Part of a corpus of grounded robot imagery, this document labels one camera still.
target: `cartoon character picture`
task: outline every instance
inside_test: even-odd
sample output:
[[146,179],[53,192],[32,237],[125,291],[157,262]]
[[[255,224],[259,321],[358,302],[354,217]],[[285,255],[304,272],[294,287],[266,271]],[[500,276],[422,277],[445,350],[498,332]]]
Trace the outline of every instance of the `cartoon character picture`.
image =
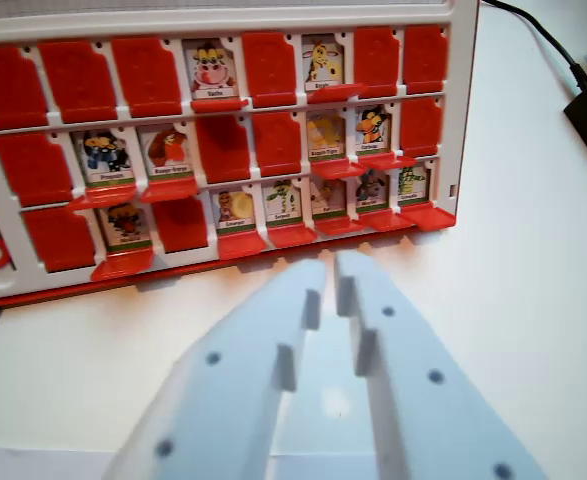
[[346,215],[346,190],[341,180],[324,180],[312,175],[311,209],[314,219]]
[[173,125],[138,127],[138,136],[151,179],[193,175],[186,135]]
[[290,180],[284,180],[281,182],[275,182],[273,185],[273,193],[266,197],[266,201],[272,202],[280,198],[282,200],[282,213],[286,213],[289,210],[289,204],[291,206],[291,210],[295,210],[295,195],[290,194],[289,190],[291,189],[291,182]]
[[369,169],[360,177],[355,195],[358,212],[388,208],[388,178],[383,172]]
[[400,170],[398,192],[398,203],[400,205],[409,205],[428,200],[429,173],[430,170],[424,165],[416,165],[415,167]]
[[280,180],[263,189],[266,225],[277,226],[297,223],[302,219],[300,191],[290,180]]
[[311,113],[306,118],[309,160],[344,156],[344,121],[335,112]]
[[255,228],[253,199],[241,188],[213,194],[213,207],[219,234]]
[[133,182],[124,140],[110,130],[71,133],[87,186],[102,187]]
[[132,203],[101,208],[98,216],[109,252],[151,245],[144,212]]
[[307,91],[342,83],[344,55],[333,35],[305,36],[302,39],[302,50]]
[[219,40],[184,41],[195,98],[238,95],[235,62]]
[[382,105],[356,110],[355,150],[358,155],[386,152],[389,149],[389,115]]

